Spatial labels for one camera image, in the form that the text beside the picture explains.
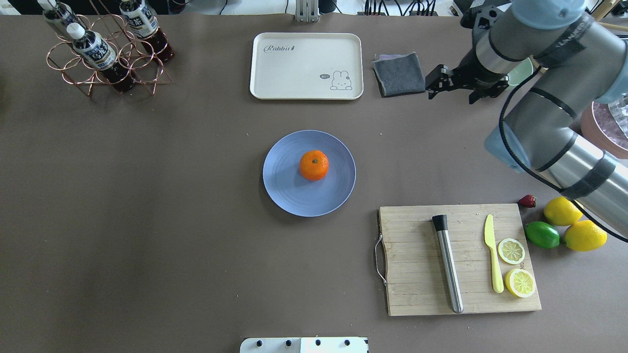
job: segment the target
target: lime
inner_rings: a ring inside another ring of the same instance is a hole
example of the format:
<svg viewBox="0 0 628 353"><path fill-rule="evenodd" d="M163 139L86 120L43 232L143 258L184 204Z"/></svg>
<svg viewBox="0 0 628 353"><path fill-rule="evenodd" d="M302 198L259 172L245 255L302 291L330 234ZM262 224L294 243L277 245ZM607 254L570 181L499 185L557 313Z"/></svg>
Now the lime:
<svg viewBox="0 0 628 353"><path fill-rule="evenodd" d="M536 283L532 274L525 269L516 268L506 273L506 288L519 298L527 298L534 294Z"/></svg>
<svg viewBox="0 0 628 353"><path fill-rule="evenodd" d="M513 238L506 238L497 246L499 257L509 264L520 264L526 257L523 245Z"/></svg>
<svg viewBox="0 0 628 353"><path fill-rule="evenodd" d="M543 209L543 214L555 225L572 225L582 218L582 212L578 207L562 196L549 201Z"/></svg>
<svg viewBox="0 0 628 353"><path fill-rule="evenodd" d="M565 245L575 251L597 249L606 243L606 232L590 220L574 223L565 231Z"/></svg>
<svg viewBox="0 0 628 353"><path fill-rule="evenodd" d="M537 221L526 225L526 237L534 245L551 249L560 244L560 234L551 224Z"/></svg>

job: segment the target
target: bottle label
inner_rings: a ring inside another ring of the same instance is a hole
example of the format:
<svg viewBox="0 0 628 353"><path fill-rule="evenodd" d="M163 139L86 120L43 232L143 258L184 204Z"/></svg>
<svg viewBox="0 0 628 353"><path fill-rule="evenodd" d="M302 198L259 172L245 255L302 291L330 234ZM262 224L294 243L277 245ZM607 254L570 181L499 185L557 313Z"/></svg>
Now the bottle label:
<svg viewBox="0 0 628 353"><path fill-rule="evenodd" d="M74 12L72 11L72 8L70 8L70 6L65 5L66 7L66 11L64 11L61 14L61 18L57 18L57 19L48 19L46 17L44 17L44 19L46 20L46 22L48 22L48 24L52 27L53 30L55 30L55 32L57 32L57 34L61 37L61 38L68 38L68 32L66 30L66 27L70 25L70 23L78 23L80 24L80 22L77 21L77 17L74 14Z"/></svg>
<svg viewBox="0 0 628 353"><path fill-rule="evenodd" d="M138 38L146 38L157 31L157 18L153 16L151 9L143 0L137 10L121 11L121 13Z"/></svg>
<svg viewBox="0 0 628 353"><path fill-rule="evenodd" d="M85 61L96 70L104 70L116 62L117 55L111 50L106 41L102 40L100 34L96 33L94 44L86 49L74 50L85 58Z"/></svg>

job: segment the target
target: bottle cap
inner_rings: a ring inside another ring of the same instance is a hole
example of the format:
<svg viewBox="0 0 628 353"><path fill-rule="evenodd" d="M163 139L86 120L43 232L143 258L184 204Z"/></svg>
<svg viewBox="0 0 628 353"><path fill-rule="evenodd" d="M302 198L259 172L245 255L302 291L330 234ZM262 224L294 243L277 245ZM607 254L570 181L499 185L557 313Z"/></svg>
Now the bottle cap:
<svg viewBox="0 0 628 353"><path fill-rule="evenodd" d="M57 5L57 0L37 0L37 2L44 10L52 10Z"/></svg>
<svg viewBox="0 0 628 353"><path fill-rule="evenodd" d="M81 39L85 35L85 28L78 23L70 23L67 28L68 34L74 39Z"/></svg>

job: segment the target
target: bar muddler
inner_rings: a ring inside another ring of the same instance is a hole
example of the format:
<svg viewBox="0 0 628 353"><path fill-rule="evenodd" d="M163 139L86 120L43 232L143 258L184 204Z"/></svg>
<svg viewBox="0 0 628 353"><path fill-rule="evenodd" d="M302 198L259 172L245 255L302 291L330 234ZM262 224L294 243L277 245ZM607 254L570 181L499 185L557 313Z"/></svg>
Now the bar muddler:
<svg viewBox="0 0 628 353"><path fill-rule="evenodd" d="M440 251L443 256L443 264L445 265L445 276L447 277L447 286L452 301L453 312L462 313L462 295L460 294L460 285L458 284L458 274L453 259L452 245L449 240L449 231L447 230L447 215L436 215L432 217L434 228L436 229L436 237L440 245Z"/></svg>

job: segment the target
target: white tray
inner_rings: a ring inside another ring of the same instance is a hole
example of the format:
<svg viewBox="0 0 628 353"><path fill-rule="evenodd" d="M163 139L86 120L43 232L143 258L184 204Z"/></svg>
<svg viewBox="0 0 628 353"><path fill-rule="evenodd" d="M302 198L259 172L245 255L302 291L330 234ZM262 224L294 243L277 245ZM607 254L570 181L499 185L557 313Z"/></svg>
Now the white tray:
<svg viewBox="0 0 628 353"><path fill-rule="evenodd" d="M258 99L356 99L364 91L362 44L351 33L260 33L251 94Z"/></svg>

